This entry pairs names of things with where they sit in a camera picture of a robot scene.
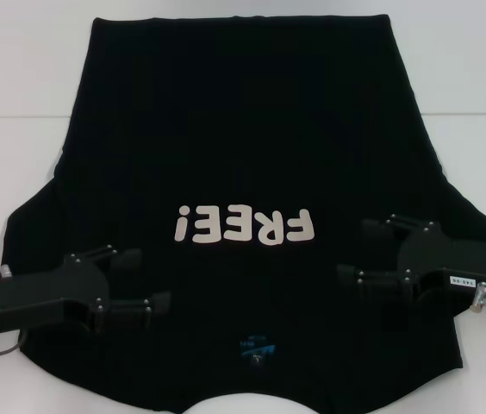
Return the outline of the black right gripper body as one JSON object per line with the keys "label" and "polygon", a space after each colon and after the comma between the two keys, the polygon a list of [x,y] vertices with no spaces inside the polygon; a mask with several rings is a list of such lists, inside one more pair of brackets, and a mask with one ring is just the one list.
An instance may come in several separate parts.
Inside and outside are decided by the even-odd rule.
{"label": "black right gripper body", "polygon": [[429,232],[415,233],[400,247],[400,270],[409,269],[421,288],[439,277],[445,288],[473,292],[486,284],[486,242],[452,239],[435,223]]}

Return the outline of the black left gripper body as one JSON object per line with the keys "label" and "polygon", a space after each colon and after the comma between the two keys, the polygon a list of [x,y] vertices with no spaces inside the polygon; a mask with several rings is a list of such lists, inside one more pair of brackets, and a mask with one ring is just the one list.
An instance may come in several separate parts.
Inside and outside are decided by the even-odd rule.
{"label": "black left gripper body", "polygon": [[108,302],[108,282],[94,261],[66,256],[52,270],[0,278],[0,334],[65,322],[91,326]]}

